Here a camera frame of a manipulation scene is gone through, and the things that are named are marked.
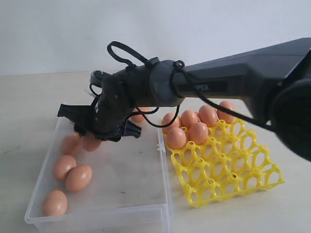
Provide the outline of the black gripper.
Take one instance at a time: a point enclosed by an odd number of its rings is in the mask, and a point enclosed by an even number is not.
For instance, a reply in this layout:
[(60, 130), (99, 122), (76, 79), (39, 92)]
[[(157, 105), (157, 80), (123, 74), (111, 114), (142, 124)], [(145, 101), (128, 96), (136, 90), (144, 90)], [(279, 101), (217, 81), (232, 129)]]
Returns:
[(141, 136), (141, 127), (128, 119), (132, 111), (124, 98), (98, 96), (91, 105), (61, 104), (57, 116), (72, 121), (80, 136), (92, 133), (99, 140), (118, 142), (125, 136)]

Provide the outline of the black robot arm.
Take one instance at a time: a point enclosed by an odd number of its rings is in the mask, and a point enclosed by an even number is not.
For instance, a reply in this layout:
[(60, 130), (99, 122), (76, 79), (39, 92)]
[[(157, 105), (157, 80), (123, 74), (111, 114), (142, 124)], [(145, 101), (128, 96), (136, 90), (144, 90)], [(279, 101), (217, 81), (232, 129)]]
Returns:
[(292, 152), (311, 158), (311, 40), (300, 38), (200, 64), (147, 59), (113, 41), (108, 53), (126, 68), (99, 70), (90, 85), (100, 87), (90, 105), (61, 104), (58, 116), (74, 123), (81, 135), (118, 142), (139, 138), (129, 121), (141, 107), (179, 107), (188, 97), (274, 132)]

